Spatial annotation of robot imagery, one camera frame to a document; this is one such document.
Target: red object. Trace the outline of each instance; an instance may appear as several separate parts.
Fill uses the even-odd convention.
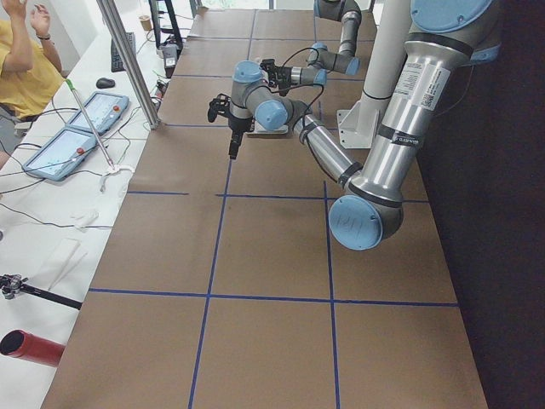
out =
[[[64,345],[22,330],[11,331],[0,342],[2,355],[53,367],[59,365],[64,350]]]

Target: hand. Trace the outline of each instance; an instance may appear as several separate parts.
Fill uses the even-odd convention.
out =
[[[34,7],[36,9],[32,9],[31,11],[31,26],[36,31],[37,36],[47,36],[49,34],[49,25],[51,23],[49,11],[43,4],[35,4]]]
[[[26,0],[2,0],[2,7],[8,13],[9,18],[26,18]]]

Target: black wall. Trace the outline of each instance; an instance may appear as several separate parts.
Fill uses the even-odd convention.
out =
[[[418,160],[490,409],[543,409],[545,2],[504,4],[499,59],[474,68]]]

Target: label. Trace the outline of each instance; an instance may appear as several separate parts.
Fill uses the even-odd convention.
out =
[[[408,62],[393,93],[410,101],[411,105],[433,111],[449,76],[450,71],[440,66]]]

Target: cup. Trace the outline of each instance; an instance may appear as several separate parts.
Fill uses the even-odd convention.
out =
[[[141,15],[138,17],[138,20],[140,20],[140,24],[142,24],[142,28],[145,32],[150,32],[152,30],[152,19],[149,15]]]

